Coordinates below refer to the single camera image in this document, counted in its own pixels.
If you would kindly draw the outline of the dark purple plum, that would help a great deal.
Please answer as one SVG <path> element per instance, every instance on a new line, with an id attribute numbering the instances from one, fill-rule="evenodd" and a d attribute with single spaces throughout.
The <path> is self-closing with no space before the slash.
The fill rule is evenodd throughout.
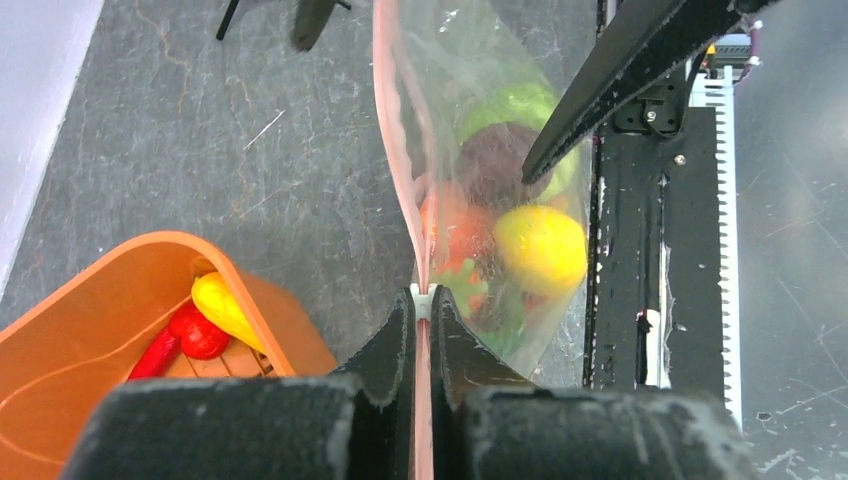
<path id="1" fill-rule="evenodd" d="M 502 212 L 538 197 L 550 184 L 548 172 L 524 184 L 523 165 L 538 132 L 518 122 L 486 126 L 459 153 L 456 182 L 470 203 Z"/>

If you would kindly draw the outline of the orange plastic tub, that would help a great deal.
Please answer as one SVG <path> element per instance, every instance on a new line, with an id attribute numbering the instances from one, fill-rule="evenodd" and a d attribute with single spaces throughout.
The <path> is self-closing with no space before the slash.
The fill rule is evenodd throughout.
<path id="1" fill-rule="evenodd" d="M 170 376 L 309 376 L 335 368 L 289 291 L 200 237 L 144 234 L 115 247 L 2 332 L 2 477 L 57 478 L 97 405 L 189 299 L 194 280 L 210 272 L 220 274 L 263 349 L 236 341 L 213 360 L 180 357 Z"/>

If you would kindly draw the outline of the orange carrot green top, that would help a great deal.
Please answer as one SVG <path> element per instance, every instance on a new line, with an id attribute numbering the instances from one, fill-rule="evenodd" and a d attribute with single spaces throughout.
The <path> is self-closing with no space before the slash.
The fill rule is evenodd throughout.
<path id="1" fill-rule="evenodd" d="M 468 318 L 488 295 L 488 283 L 478 267 L 492 246 L 491 214 L 466 200 L 453 182 L 430 189 L 419 213 L 433 281 L 452 291 L 461 315 Z"/>

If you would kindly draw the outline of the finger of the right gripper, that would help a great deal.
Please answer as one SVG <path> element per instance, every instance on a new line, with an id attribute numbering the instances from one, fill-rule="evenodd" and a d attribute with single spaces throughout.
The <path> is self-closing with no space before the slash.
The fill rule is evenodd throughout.
<path id="1" fill-rule="evenodd" d="M 522 166 L 531 185 L 636 95 L 770 0 L 625 1 L 597 40 Z"/>

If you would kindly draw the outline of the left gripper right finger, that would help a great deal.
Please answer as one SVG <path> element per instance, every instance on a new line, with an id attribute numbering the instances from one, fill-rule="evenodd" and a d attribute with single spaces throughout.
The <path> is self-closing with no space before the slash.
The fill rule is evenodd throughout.
<path id="1" fill-rule="evenodd" d="M 542 388 L 496 357 L 437 287 L 431 314 L 439 479 L 756 479 L 735 422 L 707 395 Z"/>

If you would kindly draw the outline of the green round fruit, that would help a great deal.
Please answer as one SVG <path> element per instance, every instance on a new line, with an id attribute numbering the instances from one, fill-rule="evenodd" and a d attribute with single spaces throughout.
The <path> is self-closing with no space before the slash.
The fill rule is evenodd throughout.
<path id="1" fill-rule="evenodd" d="M 544 127 L 556 106 L 552 92 L 543 85 L 519 83 L 498 89 L 468 113 L 456 130 L 460 149 L 463 143 L 482 128 L 502 123 L 518 122 L 538 132 Z M 579 150 L 571 150 L 556 167 L 547 188 L 532 201 L 547 203 L 565 193 L 580 164 Z"/>

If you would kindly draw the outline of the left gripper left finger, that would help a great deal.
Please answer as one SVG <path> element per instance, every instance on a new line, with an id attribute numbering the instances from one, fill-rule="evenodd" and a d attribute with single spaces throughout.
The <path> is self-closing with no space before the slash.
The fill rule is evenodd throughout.
<path id="1" fill-rule="evenodd" d="M 415 303 L 326 375 L 131 381 L 87 421 L 65 479 L 409 479 Z"/>

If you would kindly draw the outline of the clear zip top bag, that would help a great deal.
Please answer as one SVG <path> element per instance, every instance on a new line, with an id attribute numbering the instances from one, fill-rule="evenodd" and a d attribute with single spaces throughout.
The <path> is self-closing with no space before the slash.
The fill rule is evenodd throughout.
<path id="1" fill-rule="evenodd" d="M 411 477 L 431 479 L 439 294 L 503 375 L 580 381 L 588 146 L 522 183 L 561 92 L 492 2 L 378 1 L 373 19 L 378 120 L 415 254 Z"/>

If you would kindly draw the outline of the yellow mango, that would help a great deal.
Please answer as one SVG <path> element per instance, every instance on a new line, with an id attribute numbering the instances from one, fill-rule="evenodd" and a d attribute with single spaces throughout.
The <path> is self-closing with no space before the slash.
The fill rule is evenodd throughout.
<path id="1" fill-rule="evenodd" d="M 519 206 L 497 219 L 493 236 L 503 265 L 526 292 L 569 295 L 586 274 L 584 229 L 556 208 Z"/>

